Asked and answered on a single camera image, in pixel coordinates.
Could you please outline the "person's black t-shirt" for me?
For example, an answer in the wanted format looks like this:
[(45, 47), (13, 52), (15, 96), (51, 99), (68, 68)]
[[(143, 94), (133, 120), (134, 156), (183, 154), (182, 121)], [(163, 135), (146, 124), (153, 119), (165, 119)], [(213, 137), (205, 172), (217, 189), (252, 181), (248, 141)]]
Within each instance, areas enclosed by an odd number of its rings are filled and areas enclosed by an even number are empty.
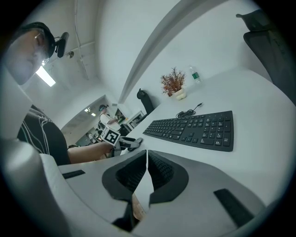
[(54, 158), (58, 166), (70, 164), (68, 147), (61, 130), (40, 109), (31, 106), (17, 138), (33, 146), (39, 153)]

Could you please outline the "ceiling tube light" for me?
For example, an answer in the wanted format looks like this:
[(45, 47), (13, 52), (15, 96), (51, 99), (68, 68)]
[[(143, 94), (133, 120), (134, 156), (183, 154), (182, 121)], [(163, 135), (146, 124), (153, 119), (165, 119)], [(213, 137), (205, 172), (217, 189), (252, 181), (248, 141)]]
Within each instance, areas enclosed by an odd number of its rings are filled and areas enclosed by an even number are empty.
[(40, 68), (37, 70), (36, 74), (50, 87), (55, 85), (56, 81), (48, 74), (48, 72), (43, 68), (43, 66), (40, 66)]

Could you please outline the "clear water bottle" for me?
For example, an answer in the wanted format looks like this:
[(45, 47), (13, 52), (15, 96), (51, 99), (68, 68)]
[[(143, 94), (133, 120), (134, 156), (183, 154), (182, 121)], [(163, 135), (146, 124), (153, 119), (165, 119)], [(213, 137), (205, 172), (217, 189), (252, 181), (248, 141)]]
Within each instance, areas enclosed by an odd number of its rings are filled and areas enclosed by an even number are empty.
[(203, 84), (203, 80), (202, 80), (200, 74), (198, 73), (196, 67), (189, 65), (189, 71), (190, 71), (190, 74), (191, 74), (192, 78), (194, 79), (195, 83), (201, 86)]

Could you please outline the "person's left forearm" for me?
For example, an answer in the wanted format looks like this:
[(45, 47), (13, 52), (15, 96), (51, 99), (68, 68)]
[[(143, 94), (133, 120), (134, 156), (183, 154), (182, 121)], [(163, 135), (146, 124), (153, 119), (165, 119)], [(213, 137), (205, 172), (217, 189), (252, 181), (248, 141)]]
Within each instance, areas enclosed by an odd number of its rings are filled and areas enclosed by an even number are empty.
[(100, 142), (83, 147), (68, 149), (68, 157), (72, 164), (93, 162), (105, 159), (105, 155), (111, 153), (113, 146), (107, 142)]

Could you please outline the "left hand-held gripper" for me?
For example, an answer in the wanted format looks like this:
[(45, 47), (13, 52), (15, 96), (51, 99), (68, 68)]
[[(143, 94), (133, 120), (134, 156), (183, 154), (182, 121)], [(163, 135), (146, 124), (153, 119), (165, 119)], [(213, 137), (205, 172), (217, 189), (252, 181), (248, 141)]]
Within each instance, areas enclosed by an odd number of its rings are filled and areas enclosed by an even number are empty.
[(102, 133), (101, 139), (105, 144), (105, 151), (111, 154), (111, 157), (121, 155), (122, 150), (126, 149), (129, 144), (128, 151), (132, 152), (137, 149), (143, 142), (142, 138), (122, 137), (118, 131), (106, 126)]

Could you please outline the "black keyboard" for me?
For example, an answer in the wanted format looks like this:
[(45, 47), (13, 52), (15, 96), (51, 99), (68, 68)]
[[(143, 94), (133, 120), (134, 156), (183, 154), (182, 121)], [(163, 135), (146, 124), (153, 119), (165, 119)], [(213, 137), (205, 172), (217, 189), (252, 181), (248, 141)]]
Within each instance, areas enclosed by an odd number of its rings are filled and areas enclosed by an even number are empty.
[(154, 120), (143, 134), (182, 145), (231, 152), (234, 146), (233, 112)]

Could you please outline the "black mesh office chair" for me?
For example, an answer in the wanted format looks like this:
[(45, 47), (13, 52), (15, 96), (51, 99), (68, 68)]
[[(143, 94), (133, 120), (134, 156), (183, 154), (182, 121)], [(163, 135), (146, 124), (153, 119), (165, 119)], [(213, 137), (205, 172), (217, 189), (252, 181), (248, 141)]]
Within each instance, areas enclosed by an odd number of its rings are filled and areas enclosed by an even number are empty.
[(261, 9), (236, 17), (248, 28), (244, 41), (263, 64), (272, 83), (296, 106), (296, 56), (277, 27)]

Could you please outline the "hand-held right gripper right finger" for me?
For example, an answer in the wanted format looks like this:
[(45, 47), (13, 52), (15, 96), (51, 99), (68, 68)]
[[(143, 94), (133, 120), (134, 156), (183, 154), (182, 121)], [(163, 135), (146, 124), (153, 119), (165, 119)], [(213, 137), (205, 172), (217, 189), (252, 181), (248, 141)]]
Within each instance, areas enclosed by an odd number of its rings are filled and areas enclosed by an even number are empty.
[(265, 209), (247, 187), (206, 163), (148, 151), (154, 191), (140, 237), (226, 237)]

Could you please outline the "small black office chair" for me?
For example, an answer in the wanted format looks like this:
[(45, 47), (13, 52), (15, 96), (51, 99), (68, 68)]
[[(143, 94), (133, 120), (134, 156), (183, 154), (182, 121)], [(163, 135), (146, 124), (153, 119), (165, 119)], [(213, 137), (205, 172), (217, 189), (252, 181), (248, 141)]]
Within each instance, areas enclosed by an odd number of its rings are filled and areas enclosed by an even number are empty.
[(139, 89), (136, 96), (143, 104), (147, 115), (149, 115), (154, 110), (154, 106), (149, 95), (144, 90)]

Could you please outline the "small white table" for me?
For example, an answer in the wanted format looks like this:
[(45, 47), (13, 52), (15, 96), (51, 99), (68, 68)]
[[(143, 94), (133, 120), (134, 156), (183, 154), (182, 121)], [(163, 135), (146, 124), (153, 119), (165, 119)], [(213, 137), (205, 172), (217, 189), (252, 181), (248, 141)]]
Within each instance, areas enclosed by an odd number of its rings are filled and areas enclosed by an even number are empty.
[(146, 115), (142, 111), (138, 111), (131, 115), (130, 117), (126, 118), (123, 122), (122, 125), (129, 131), (132, 131), (135, 129), (140, 122), (144, 119)]

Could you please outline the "red potted plant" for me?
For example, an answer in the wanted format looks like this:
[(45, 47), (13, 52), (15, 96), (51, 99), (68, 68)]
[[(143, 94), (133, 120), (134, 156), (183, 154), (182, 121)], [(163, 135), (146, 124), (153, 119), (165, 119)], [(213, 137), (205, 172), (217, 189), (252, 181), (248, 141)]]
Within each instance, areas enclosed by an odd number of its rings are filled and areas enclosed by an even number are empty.
[(160, 77), (162, 85), (162, 93), (169, 97), (175, 96), (177, 100), (182, 100), (186, 97), (184, 89), (186, 73), (178, 71), (176, 67), (172, 68), (172, 71), (167, 75)]

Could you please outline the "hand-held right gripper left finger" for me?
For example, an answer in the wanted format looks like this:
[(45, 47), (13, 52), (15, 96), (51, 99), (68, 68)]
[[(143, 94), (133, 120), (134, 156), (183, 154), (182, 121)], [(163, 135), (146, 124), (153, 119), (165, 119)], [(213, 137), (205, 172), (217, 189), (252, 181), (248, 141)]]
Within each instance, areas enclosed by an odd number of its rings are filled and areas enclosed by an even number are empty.
[(97, 215), (130, 232), (132, 195), (146, 172), (147, 151), (134, 151), (96, 162), (59, 166), (74, 193)]

